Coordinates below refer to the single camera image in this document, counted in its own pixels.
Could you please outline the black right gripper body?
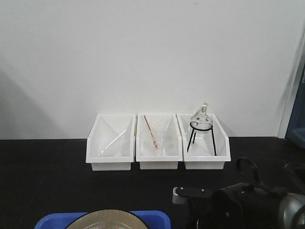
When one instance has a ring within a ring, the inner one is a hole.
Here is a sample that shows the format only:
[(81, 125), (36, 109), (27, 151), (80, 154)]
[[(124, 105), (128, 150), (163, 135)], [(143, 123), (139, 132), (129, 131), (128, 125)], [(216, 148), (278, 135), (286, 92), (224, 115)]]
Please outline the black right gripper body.
[(188, 199), (187, 229), (279, 229), (281, 190), (238, 183)]

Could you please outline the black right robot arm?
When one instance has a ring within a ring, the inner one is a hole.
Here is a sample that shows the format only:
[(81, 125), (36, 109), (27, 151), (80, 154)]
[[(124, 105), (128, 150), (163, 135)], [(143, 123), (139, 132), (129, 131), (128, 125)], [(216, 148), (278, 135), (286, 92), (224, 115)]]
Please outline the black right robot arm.
[(191, 229), (303, 229), (305, 197), (281, 187), (270, 192), (247, 183), (187, 196)]

